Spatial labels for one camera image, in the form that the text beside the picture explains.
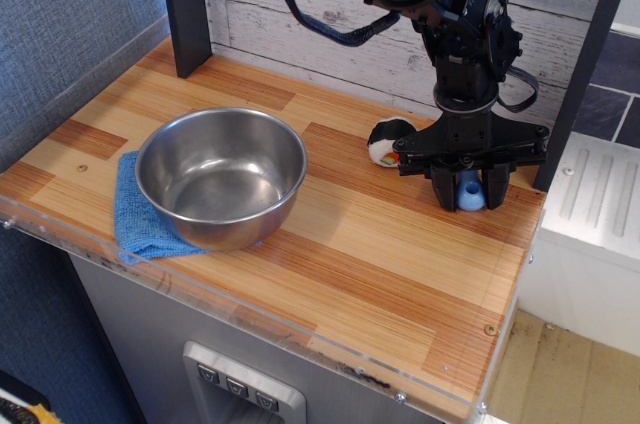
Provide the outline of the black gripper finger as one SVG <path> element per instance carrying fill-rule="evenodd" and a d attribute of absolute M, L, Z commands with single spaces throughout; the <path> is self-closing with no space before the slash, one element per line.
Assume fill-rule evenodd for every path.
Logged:
<path fill-rule="evenodd" d="M 511 174 L 515 170 L 515 166 L 491 166 L 482 169 L 485 202 L 489 210 L 494 210 L 503 204 Z"/>
<path fill-rule="evenodd" d="M 440 206 L 449 212 L 455 212 L 458 208 L 457 174 L 447 168 L 430 167 L 427 177 L 431 180 Z"/>

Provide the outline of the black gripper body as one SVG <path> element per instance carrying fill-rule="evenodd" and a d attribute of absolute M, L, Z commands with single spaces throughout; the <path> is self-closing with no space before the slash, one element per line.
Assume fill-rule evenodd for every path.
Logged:
<path fill-rule="evenodd" d="M 506 119 L 492 111 L 444 113 L 429 127 L 396 140 L 393 150 L 402 176 L 429 178 L 434 169 L 457 173 L 500 165 L 513 172 L 544 163 L 549 136 L 544 125 Z"/>

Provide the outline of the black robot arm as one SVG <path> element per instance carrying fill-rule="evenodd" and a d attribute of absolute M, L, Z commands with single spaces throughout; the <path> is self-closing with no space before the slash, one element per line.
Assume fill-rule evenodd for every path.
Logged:
<path fill-rule="evenodd" d="M 544 125 L 495 114 L 500 85 L 513 77 L 534 92 L 535 77 L 515 67 L 521 33 L 512 27 L 508 0 L 362 0 L 411 20 L 436 71 L 433 97 L 441 111 L 429 127 L 397 139 L 401 175 L 430 180 L 440 205 L 460 208 L 462 175 L 480 174 L 485 205 L 504 202 L 510 175 L 547 156 Z"/>

